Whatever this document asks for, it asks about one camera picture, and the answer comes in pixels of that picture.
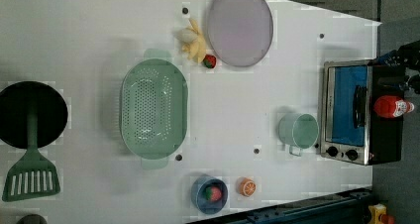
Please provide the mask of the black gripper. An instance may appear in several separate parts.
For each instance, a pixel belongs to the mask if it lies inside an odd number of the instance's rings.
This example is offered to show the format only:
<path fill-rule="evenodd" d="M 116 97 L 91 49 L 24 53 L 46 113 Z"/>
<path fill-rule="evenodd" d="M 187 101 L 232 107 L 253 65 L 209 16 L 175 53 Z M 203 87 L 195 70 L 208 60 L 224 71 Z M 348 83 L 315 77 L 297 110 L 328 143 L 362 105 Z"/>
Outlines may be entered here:
<path fill-rule="evenodd" d="M 393 50 L 377 59 L 380 65 L 387 65 L 392 68 L 408 68 L 418 71 L 420 42 L 403 45 L 398 50 Z M 401 91 L 413 90 L 416 94 L 419 93 L 419 75 L 403 75 L 391 78 L 382 78 L 378 81 L 380 85 L 398 88 Z"/>

